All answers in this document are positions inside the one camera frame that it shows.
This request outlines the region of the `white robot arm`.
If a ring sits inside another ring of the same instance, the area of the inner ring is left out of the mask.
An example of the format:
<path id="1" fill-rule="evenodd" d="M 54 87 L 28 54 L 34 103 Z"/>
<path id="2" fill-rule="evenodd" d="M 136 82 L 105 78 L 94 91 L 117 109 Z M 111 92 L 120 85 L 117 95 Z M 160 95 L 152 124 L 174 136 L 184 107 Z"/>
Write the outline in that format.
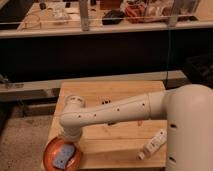
<path id="1" fill-rule="evenodd" d="M 190 84 L 87 107 L 71 96 L 60 115 L 71 142 L 84 126 L 146 119 L 167 120 L 166 171 L 213 171 L 213 89 Z"/>

